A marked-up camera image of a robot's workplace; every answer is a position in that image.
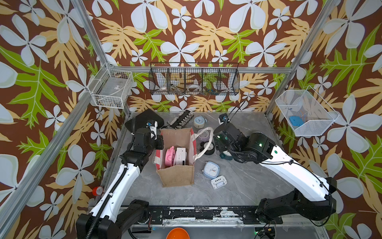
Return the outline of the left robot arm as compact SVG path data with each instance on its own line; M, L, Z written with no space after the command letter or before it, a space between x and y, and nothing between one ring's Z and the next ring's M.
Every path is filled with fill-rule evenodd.
M132 225L149 219L149 203L133 200L120 212L129 189L142 172L155 150L164 148L163 137L157 133L158 123L148 120L144 127L134 131L127 151L121 154L121 165L112 183L100 201L88 214L81 214L76 222L79 239L120 239Z

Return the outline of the lilac round alarm clock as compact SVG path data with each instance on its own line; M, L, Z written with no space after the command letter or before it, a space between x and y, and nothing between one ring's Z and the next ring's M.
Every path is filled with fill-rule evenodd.
M210 130L206 130L204 132L202 132L203 129L200 129L198 131L198 140L200 140L201 142L208 142L210 140Z

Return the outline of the dark green alarm clock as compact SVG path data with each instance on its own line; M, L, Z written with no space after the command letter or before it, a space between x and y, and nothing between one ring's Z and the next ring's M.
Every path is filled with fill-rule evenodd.
M219 157L228 161L231 161L233 159L233 156L228 151L221 152Z

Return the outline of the pink twin-bell alarm clock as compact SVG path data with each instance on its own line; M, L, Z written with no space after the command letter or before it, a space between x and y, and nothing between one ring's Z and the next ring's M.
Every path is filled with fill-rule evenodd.
M170 148L167 149L166 155L165 155L166 167L171 167L174 165L175 154L176 154L176 150L174 146L171 146Z

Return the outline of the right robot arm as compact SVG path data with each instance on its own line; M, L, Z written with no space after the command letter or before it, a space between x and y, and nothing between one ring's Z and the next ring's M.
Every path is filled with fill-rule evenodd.
M336 212L333 193L337 190L337 181L309 171L262 132L245 136L227 114L221 114L213 139L221 154L227 152L238 163L259 164L294 187L286 195L262 199L255 212L259 221L268 223L291 214L321 221Z

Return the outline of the blue square alarm clock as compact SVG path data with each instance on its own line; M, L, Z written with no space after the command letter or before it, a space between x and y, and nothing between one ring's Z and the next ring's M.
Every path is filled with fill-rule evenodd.
M209 179L215 179L219 176L220 167L211 161L206 162L203 168L203 175Z

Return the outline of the canvas bag with red sides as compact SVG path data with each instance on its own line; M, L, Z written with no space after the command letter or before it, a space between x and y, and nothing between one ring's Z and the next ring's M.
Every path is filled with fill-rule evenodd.
M209 131L207 146L197 152L197 138ZM194 183L195 162L206 154L213 141L213 129L206 127L198 133L192 128L163 129L164 148L155 153L154 164L163 187L189 186Z

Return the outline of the black twin-bell alarm clock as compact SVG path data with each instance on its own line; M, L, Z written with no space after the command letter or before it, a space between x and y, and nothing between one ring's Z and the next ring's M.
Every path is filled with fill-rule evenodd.
M209 146L208 144L208 142L201 142L201 151L204 151L204 149L207 148L205 155L213 155L215 152L215 146L213 143L211 143Z

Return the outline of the white rectangular digital clock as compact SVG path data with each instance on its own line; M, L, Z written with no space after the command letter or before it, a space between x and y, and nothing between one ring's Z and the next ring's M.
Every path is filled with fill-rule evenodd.
M186 165L187 150L183 147L177 147L174 165Z

